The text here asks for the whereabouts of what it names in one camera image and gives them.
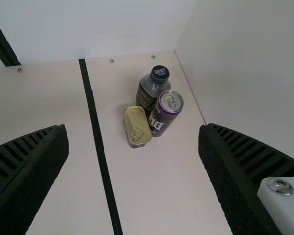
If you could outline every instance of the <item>black rubber pad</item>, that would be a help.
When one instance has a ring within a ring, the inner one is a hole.
[[[294,159],[228,128],[199,130],[198,152],[234,235],[280,235],[257,196],[262,179],[294,176]]]
[[[26,233],[68,154],[64,125],[0,145],[0,235]]]

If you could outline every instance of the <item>black bottle cap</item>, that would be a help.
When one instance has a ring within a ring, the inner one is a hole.
[[[154,83],[162,85],[167,82],[167,80],[169,79],[169,75],[169,70],[166,67],[162,65],[157,65],[153,67],[150,73],[150,78]]]

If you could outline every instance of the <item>can lid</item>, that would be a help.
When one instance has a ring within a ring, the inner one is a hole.
[[[158,85],[165,84],[169,79],[169,76],[169,70],[162,65],[153,67],[150,73],[151,80]]]
[[[123,119],[129,140],[133,145],[144,144],[151,139],[151,131],[142,107],[127,107]]]
[[[182,96],[173,90],[166,90],[162,92],[159,98],[161,106],[166,111],[177,113],[183,108],[184,101]]]

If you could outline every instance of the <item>tin can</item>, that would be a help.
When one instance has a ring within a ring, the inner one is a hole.
[[[183,105],[183,98],[178,92],[166,90],[160,94],[148,119],[153,137],[164,133],[182,111]]]
[[[149,124],[142,107],[127,107],[123,112],[123,125],[130,147],[144,147],[151,139]]]

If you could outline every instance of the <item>bottle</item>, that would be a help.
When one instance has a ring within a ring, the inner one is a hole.
[[[152,68],[150,74],[140,80],[136,94],[136,105],[144,109],[147,117],[161,92],[171,89],[171,83],[168,81],[169,75],[169,70],[166,67],[157,65]]]

